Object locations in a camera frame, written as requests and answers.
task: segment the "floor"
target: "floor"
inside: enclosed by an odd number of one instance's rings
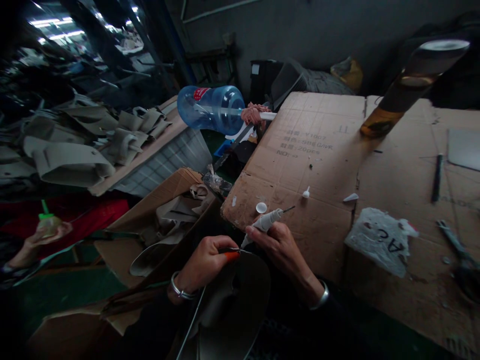
[[[222,137],[216,133],[207,131],[203,135],[212,153],[223,142]],[[81,246],[81,251],[86,261],[98,256],[93,246]],[[73,262],[72,252],[61,254],[54,261],[59,264]],[[9,291],[18,306],[21,336],[26,340],[44,316],[96,302],[123,290],[126,287],[104,268],[36,276]],[[433,342],[350,294],[336,288],[332,292],[351,313],[367,340],[380,346],[389,358],[450,358],[445,350]]]

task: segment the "person's left hand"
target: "person's left hand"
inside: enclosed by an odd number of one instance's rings
[[[43,237],[45,232],[47,231],[46,228],[38,229],[32,236],[29,236],[25,239],[25,244],[29,245],[32,248],[36,248],[40,245],[46,245],[57,240],[60,240],[65,235],[68,235],[72,232],[73,227],[72,224],[69,222],[62,222],[59,227],[56,228],[56,233],[53,236]]]
[[[226,235],[204,237],[175,277],[175,286],[180,291],[193,294],[208,285],[227,263],[240,257],[238,252],[220,254],[221,248],[238,248],[238,245]],[[174,292],[172,285],[168,287],[167,293],[168,298],[175,305],[181,304],[184,300]]]

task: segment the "amber glass bottle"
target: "amber glass bottle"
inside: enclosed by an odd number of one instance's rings
[[[445,39],[429,41],[417,48],[378,107],[361,125],[361,133],[370,138],[387,135],[405,112],[467,52],[469,46],[465,40]]]

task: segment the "silver bracelet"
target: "silver bracelet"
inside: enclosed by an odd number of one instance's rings
[[[170,280],[170,283],[171,283],[171,287],[173,288],[173,291],[178,295],[179,298],[183,298],[183,299],[186,299],[186,300],[193,300],[195,299],[195,297],[197,296],[197,293],[198,291],[195,291],[195,293],[193,294],[189,294],[183,290],[179,290],[179,288],[175,285],[175,278],[177,277],[177,275],[180,273],[180,271],[175,271],[173,273],[173,275],[171,276],[171,280]]]
[[[321,296],[320,298],[320,301],[318,302],[317,305],[313,306],[310,308],[310,310],[317,310],[318,308],[320,308],[323,304],[325,304],[327,302],[327,300],[329,299],[329,295],[330,295],[330,292],[329,292],[329,287],[327,286],[327,284],[325,283],[325,281],[323,280],[320,280],[318,279],[321,284],[323,285],[323,288],[325,289],[325,291],[323,292],[323,295]]]

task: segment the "blue water jug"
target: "blue water jug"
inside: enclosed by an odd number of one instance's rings
[[[178,93],[178,113],[193,129],[209,129],[225,135],[235,135],[243,121],[244,98],[235,86],[185,86]]]

